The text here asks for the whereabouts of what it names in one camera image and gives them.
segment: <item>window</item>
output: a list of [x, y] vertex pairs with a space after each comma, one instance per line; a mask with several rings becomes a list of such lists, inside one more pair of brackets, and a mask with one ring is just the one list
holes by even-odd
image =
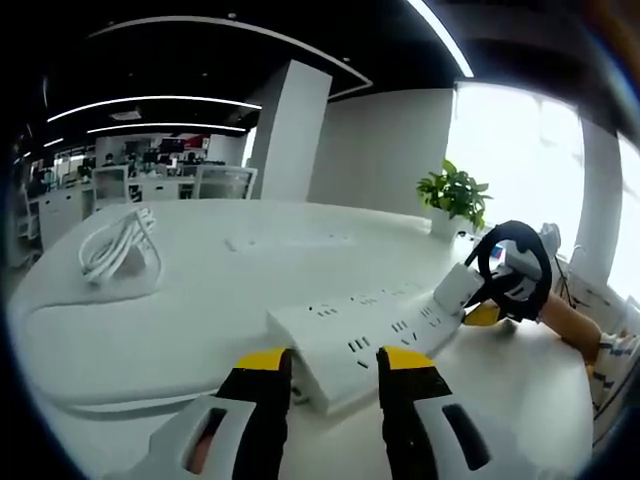
[[609, 286], [622, 298], [640, 300], [640, 260], [635, 242], [640, 234], [640, 152], [618, 135], [622, 160], [622, 215]]
[[489, 183], [485, 220], [520, 220], [539, 231], [560, 227], [560, 256], [569, 259], [584, 193], [582, 124], [576, 110], [525, 90], [459, 83], [447, 158]]

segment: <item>potted plant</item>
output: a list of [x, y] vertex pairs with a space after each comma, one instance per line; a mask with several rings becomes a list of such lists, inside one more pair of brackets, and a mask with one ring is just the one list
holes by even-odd
[[485, 200], [492, 198], [483, 194], [488, 188], [488, 183], [477, 183], [445, 159], [442, 174], [429, 173], [416, 187], [424, 205], [433, 207], [429, 215], [431, 233], [452, 241], [465, 220], [476, 231], [484, 228]]

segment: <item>person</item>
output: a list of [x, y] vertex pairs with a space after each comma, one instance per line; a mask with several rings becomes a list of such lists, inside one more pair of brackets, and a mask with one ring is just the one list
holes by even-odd
[[562, 339], [578, 350], [593, 369], [590, 378], [594, 415], [593, 448], [607, 443], [616, 420], [636, 395], [634, 380], [640, 364], [640, 337], [622, 332], [603, 332], [589, 317], [574, 310], [551, 293], [540, 312], [540, 319]]
[[44, 195], [47, 192], [47, 186], [44, 183], [44, 172], [36, 169], [33, 172], [31, 181], [27, 185], [27, 196], [29, 198], [36, 198], [40, 195]]
[[200, 162], [198, 162], [198, 160], [196, 159], [195, 152], [189, 152], [185, 165], [197, 165], [198, 163]]
[[104, 162], [103, 167], [115, 167], [116, 166], [115, 162], [113, 161], [113, 154], [112, 153], [107, 153], [107, 156], [104, 157], [104, 159], [105, 159], [105, 162]]

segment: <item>white pillar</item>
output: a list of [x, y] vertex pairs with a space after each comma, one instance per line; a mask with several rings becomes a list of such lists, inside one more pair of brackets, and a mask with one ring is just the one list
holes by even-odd
[[292, 60], [261, 91], [249, 165], [259, 170], [254, 198], [306, 201], [331, 80]]

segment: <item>green leaves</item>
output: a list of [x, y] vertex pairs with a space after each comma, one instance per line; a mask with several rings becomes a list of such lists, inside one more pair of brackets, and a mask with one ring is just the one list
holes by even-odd
[[449, 160], [447, 160], [446, 158], [442, 161], [442, 168], [449, 175], [454, 175], [458, 171], [455, 165], [451, 163]]
[[430, 172], [429, 177], [418, 181], [416, 191], [424, 205], [449, 212], [449, 218], [466, 218], [476, 230], [484, 228], [485, 200], [492, 197], [481, 193], [489, 189], [489, 184], [477, 183], [447, 159], [443, 160], [443, 170], [441, 175]]

